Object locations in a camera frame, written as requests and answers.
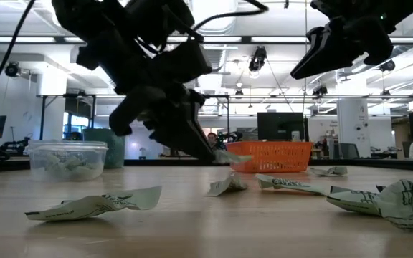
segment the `orange plastic basket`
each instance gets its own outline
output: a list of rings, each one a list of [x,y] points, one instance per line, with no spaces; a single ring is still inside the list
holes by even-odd
[[[307,169],[313,143],[245,141],[229,143],[227,150],[253,159],[232,169],[243,173],[301,172]]]

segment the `table surface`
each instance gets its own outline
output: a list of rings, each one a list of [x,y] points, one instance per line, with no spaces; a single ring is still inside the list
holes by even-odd
[[[413,257],[413,232],[344,211],[322,196],[261,191],[250,174],[242,176],[247,191],[204,197],[209,183],[228,173],[227,167],[127,167],[81,183],[36,182],[28,171],[0,173],[0,257]],[[345,178],[275,175],[368,191],[413,180],[413,171],[359,167],[349,167]],[[163,186],[162,196],[150,211],[60,223],[24,215],[65,199],[155,185]]]

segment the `ceiling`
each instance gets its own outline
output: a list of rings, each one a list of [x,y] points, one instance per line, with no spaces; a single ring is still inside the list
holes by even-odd
[[[10,36],[15,30],[15,26],[21,16],[27,0],[0,0],[0,36]],[[284,1],[263,0],[262,3],[269,6],[270,10],[257,16],[244,16],[236,19],[212,23],[210,27],[201,31],[202,34],[211,34],[214,28],[223,26],[223,34],[240,36],[302,36],[307,30],[323,26],[328,20],[316,10],[308,7],[304,1],[292,0],[288,9],[284,9]],[[235,0],[188,0],[188,3],[195,17],[205,17],[226,11],[251,11],[255,8],[243,1]],[[74,36],[63,28],[52,15],[53,9],[50,0],[37,0],[34,8],[30,12],[22,27],[20,36]],[[409,16],[402,23],[397,25],[397,30],[393,36],[413,37],[413,15]],[[196,83],[188,84],[193,87],[195,84],[199,91],[215,92],[216,94],[233,95],[237,90],[237,83],[242,83],[243,93],[248,95],[269,95],[284,92],[287,95],[302,95],[303,87],[307,85],[308,94],[318,83],[328,86],[329,93],[336,93],[338,79],[336,72],[329,72],[322,77],[314,76],[306,80],[294,80],[289,72],[307,51],[304,45],[265,45],[268,61],[260,70],[258,78],[250,78],[247,66],[250,55],[256,49],[255,45],[233,45],[227,46],[228,50],[217,50],[222,52],[223,68],[221,75],[206,75],[201,77]],[[7,45],[0,44],[0,57],[6,51]],[[101,70],[89,71],[84,67],[75,64],[77,54],[76,45],[43,44],[43,45],[23,45],[15,46],[15,54],[42,54],[55,61],[59,66],[64,67],[64,71],[69,75],[68,87],[85,89],[94,94],[113,94],[112,84],[109,77]],[[397,67],[393,72],[382,74],[377,70],[362,72],[354,77],[365,78],[367,81],[367,91],[371,94],[379,94],[383,88],[391,90],[396,95],[413,94],[413,48],[395,57],[394,62]],[[30,66],[26,69],[37,69]],[[247,100],[236,100],[237,102],[247,102]],[[266,105],[267,99],[260,99],[253,102]],[[109,100],[110,105],[114,105],[116,100]],[[402,100],[395,102],[393,107],[403,105]]]

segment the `pillar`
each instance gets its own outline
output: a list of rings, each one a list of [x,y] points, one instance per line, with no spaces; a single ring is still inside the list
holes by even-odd
[[[339,95],[367,95],[366,78],[352,77],[351,80],[339,82]],[[339,143],[353,143],[358,148],[359,156],[371,156],[369,137],[367,99],[340,99],[337,102],[337,119],[339,126]]]
[[[66,93],[67,75],[56,67],[47,65],[37,79],[38,95],[63,95]],[[58,97],[47,98],[49,104],[45,109],[43,140],[62,140],[63,113],[65,99]],[[39,116],[41,116],[42,99],[39,98]]]

